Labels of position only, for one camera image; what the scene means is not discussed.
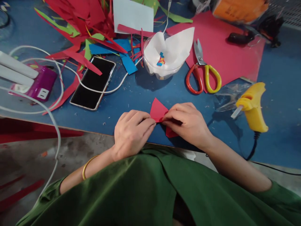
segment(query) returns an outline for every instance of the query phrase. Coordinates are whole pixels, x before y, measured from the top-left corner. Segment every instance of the smartphone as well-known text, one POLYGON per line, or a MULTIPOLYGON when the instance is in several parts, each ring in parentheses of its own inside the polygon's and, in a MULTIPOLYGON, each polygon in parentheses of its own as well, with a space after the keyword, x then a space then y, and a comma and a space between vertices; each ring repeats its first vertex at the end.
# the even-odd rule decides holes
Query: smartphone
MULTIPOLYGON (((96 56, 92 58, 91 63, 103 74, 98 75, 87 69, 82 77, 82 83, 91 89, 105 91, 108 87, 116 63, 96 56)), ((89 110, 97 110, 102 97, 102 93, 88 90, 79 84, 70 100, 70 104, 89 110)))

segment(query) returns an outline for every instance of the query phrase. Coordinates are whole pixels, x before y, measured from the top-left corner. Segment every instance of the red handle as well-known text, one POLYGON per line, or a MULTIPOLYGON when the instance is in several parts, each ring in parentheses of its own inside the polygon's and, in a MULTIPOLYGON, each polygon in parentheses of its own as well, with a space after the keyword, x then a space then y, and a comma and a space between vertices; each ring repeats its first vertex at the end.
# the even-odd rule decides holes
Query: red handle
POLYGON ((187 85, 187 88, 189 89, 190 92, 192 92, 193 94, 200 94, 203 92, 203 83, 202 83, 202 80, 201 80, 201 76, 200 76, 200 73, 198 72, 198 64, 195 64, 193 67, 190 68, 190 70, 188 71, 187 75, 186 75, 186 85, 187 85), (190 85, 190 75, 192 73, 192 71, 194 70, 193 72, 193 75, 194 77, 197 79, 198 81, 198 86, 200 88, 200 91, 195 91, 192 86, 190 85))

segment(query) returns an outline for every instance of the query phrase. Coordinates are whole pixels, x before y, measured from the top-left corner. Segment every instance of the yellow glue gun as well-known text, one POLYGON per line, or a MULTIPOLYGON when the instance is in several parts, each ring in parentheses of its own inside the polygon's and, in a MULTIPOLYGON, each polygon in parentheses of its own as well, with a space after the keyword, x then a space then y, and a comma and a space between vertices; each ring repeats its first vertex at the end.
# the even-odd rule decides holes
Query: yellow glue gun
POLYGON ((236 102, 237 109, 231 115, 231 117, 235 119, 238 113, 243 110, 246 114, 250 129, 260 133, 267 132, 269 129, 264 122, 260 106, 261 96, 266 90, 264 86, 264 83, 259 82, 248 88, 236 102))

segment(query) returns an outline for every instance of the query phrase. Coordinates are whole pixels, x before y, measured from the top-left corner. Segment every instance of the blue table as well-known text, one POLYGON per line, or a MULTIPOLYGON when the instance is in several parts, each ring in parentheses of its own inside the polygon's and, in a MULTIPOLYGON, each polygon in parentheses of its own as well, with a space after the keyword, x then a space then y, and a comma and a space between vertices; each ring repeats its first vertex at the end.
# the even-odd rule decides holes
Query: blue table
MULTIPOLYGON (((68 44, 57 31, 46 24, 34 11, 33 7, 42 8, 38 0, 15 0, 10 2, 12 24, 5 32, 0 30, 0 49, 8 53, 19 45, 33 45, 49 53, 60 51, 68 44)), ((171 12, 185 17, 193 15, 186 10, 186 6, 172 4, 171 12)), ((159 9, 157 16, 163 12, 159 9)), ((258 140, 253 161, 281 165, 301 169, 301 32, 281 28, 279 39, 281 47, 271 49, 265 47, 259 71, 258 81, 266 83, 267 91, 264 93, 261 105, 269 131, 261 135, 258 140)), ((24 49, 17 53, 19 59, 29 57, 44 57, 45 55, 32 49, 24 49)), ((120 58, 111 56, 109 59, 117 63, 108 90, 114 89, 125 75, 125 69, 120 58)), ((91 112, 69 104, 69 100, 53 115, 61 127, 75 130, 89 131, 113 135, 115 124, 120 115, 131 109, 150 112, 151 103, 156 97, 167 108, 176 103, 192 102, 203 114, 210 131, 229 145, 232 149, 245 157, 253 145, 253 131, 248 127, 244 115, 237 120, 230 118, 232 112, 217 113, 214 110, 213 95, 202 93, 190 94, 184 83, 188 71, 186 64, 173 77, 166 81, 159 81, 155 76, 150 76, 145 68, 138 67, 134 75, 128 76, 119 90, 105 95, 98 110, 91 112)), ((63 72, 65 87, 74 79, 67 69, 63 72)), ((0 85, 10 87, 9 82, 0 79, 0 85)), ((59 80, 56 81, 51 97, 46 103, 51 105, 60 95, 59 80)), ((30 106, 28 101, 5 91, 0 91, 0 105, 22 111, 39 111, 40 106, 30 106)), ((51 124, 48 116, 19 115, 0 110, 4 117, 17 118, 26 121, 51 124)), ((179 137, 168 139, 165 129, 157 125, 148 142, 196 150, 179 137)))

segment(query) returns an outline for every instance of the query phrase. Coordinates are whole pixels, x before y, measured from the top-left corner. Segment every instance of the sleeve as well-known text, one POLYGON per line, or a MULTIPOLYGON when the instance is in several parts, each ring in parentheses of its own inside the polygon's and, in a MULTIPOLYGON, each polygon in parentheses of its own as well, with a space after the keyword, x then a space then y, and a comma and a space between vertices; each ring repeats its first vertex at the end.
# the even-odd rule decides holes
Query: sleeve
POLYGON ((254 193, 254 195, 285 217, 294 225, 301 222, 301 197, 294 192, 272 181, 268 191, 254 193))
POLYGON ((47 207, 57 198, 60 194, 60 186, 62 181, 65 179, 62 178, 50 184, 44 193, 38 198, 37 203, 34 207, 19 220, 16 226, 31 225, 33 222, 41 215, 41 213, 47 209, 47 207))

